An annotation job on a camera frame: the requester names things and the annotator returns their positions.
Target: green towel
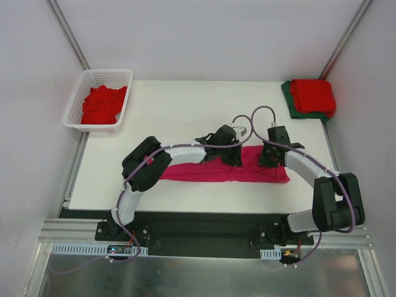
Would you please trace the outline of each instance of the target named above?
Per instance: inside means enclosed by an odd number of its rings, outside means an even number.
[[[329,118],[324,113],[299,113],[295,108],[295,101],[293,95],[290,93],[290,80],[284,82],[281,86],[282,92],[285,96],[287,107],[289,108],[290,117],[292,119],[320,119],[326,123]]]

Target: folded red towel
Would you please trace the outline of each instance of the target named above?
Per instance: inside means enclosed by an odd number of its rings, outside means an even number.
[[[123,108],[126,89],[114,90],[105,85],[91,88],[82,104],[81,124],[115,124],[116,115]]]
[[[251,183],[287,183],[290,179],[284,167],[265,168],[258,165],[262,145],[242,147],[242,167],[224,164],[220,158],[207,163],[187,163],[168,167],[161,179],[171,181]]]
[[[332,86],[321,79],[293,79],[290,85],[295,108],[300,113],[321,112],[331,118],[335,113]]]

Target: pink towel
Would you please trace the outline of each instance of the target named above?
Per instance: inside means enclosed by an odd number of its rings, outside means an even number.
[[[219,183],[241,181],[250,183],[287,183],[290,179],[285,167],[259,166],[262,145],[242,147],[242,167],[224,164],[220,158],[207,163],[186,163],[168,167],[161,179],[171,181],[201,181]]]

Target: plastic basket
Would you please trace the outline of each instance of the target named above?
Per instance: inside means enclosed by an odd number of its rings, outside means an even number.
[[[123,121],[129,92],[131,91],[133,72],[129,69],[88,69],[81,73],[79,81],[70,95],[63,116],[63,124],[82,132],[119,132]],[[105,85],[108,88],[122,88],[127,86],[124,104],[121,112],[116,116],[115,124],[86,125],[81,124],[82,103],[89,95],[91,88]]]

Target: red towel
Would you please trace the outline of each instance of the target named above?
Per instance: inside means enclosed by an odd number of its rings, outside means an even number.
[[[101,85],[91,88],[82,104],[81,124],[115,124],[116,115],[123,108],[127,87],[119,90]]]
[[[242,167],[224,164],[220,158],[207,163],[186,163],[168,167],[161,179],[219,183],[241,181],[251,183],[287,183],[285,167],[265,168],[258,165],[262,145],[242,147]]]
[[[332,86],[321,79],[293,79],[290,85],[295,108],[300,113],[320,112],[331,118],[335,113]]]

